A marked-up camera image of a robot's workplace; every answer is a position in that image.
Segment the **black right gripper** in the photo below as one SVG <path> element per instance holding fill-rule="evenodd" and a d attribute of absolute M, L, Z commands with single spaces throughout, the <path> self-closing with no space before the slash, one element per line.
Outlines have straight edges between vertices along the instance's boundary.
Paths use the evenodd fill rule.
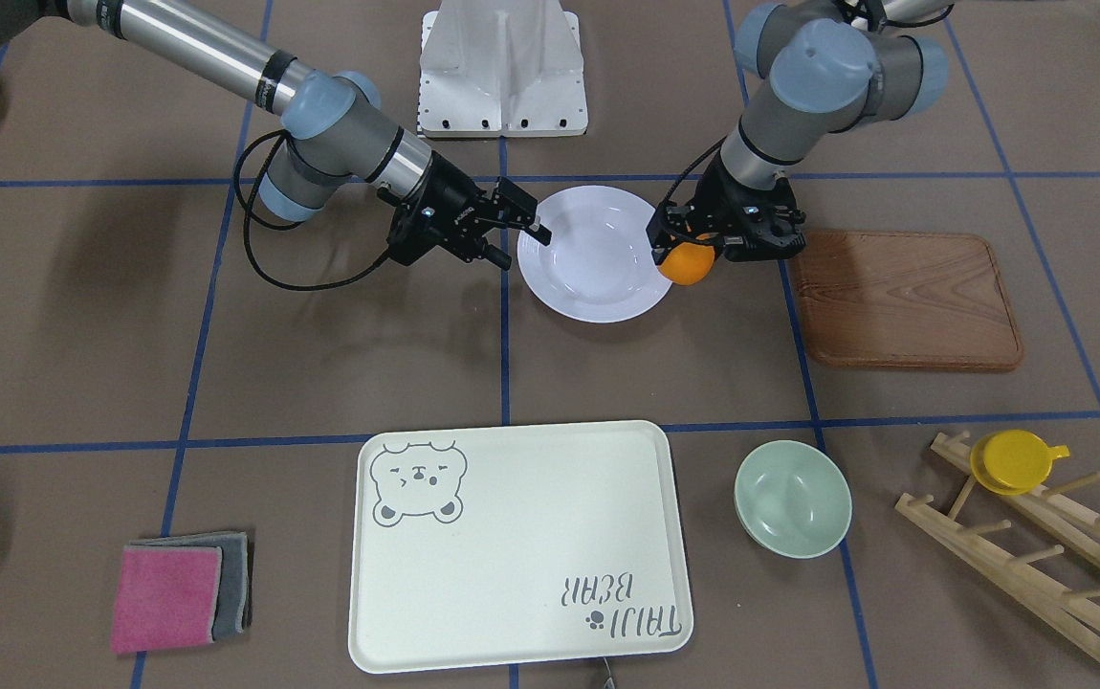
<path fill-rule="evenodd" d="M 486 234 L 493 228 L 508 228 L 549 247 L 553 232 L 540 225 L 538 204 L 507 176 L 498 176 L 493 192 L 483 192 L 471 175 L 432 153 L 422 181 L 394 211 L 385 239 L 388 258 L 410 266 L 440 247 L 464 262 L 483 258 L 510 270 L 510 255 L 490 244 Z"/>

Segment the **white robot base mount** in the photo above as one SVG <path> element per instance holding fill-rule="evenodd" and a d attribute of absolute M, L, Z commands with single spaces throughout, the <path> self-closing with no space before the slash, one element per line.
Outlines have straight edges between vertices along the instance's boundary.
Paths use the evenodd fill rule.
<path fill-rule="evenodd" d="M 420 26 L 420 135 L 588 130 L 580 18 L 559 1 L 446 1 L 425 12 Z"/>

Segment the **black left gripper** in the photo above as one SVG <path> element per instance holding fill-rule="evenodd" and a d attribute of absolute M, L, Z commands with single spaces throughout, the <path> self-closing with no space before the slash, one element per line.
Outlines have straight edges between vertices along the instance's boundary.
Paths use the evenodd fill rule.
<path fill-rule="evenodd" d="M 656 266 L 689 243 L 708 247 L 732 262 L 790 260 L 806 249 L 806 214 L 799 209 L 787 176 L 774 175 L 768 190 L 748 188 L 722 169 L 721 154 L 715 153 L 691 199 L 673 201 L 673 193 L 702 162 L 691 162 L 654 206 L 646 233 Z"/>

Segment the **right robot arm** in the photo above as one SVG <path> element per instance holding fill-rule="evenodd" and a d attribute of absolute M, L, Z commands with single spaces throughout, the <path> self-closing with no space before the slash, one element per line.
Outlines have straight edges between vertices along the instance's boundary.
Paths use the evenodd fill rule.
<path fill-rule="evenodd" d="M 494 228 L 550 243 L 537 200 L 510 179 L 484 192 L 462 169 L 383 112 L 378 88 L 358 73 L 326 74 L 186 1 L 0 1 L 0 48 L 38 19 L 61 18 L 133 43 L 279 118 L 275 156 L 245 209 L 261 203 L 280 230 L 314 218 L 358 178 L 394 209 L 385 258 L 409 266 L 441 247 L 506 270 Z"/>

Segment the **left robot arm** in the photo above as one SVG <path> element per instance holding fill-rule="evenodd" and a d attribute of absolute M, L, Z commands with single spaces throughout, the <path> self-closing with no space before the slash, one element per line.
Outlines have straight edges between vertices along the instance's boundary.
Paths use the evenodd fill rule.
<path fill-rule="evenodd" d="M 948 81 L 934 40 L 912 36 L 952 1 L 803 1 L 756 6 L 733 53 L 760 79 L 737 125 L 695 158 L 690 200 L 667 195 L 647 225 L 666 278 L 691 284 L 724 258 L 787 260 L 806 248 L 806 214 L 787 171 L 823 136 L 930 109 Z"/>

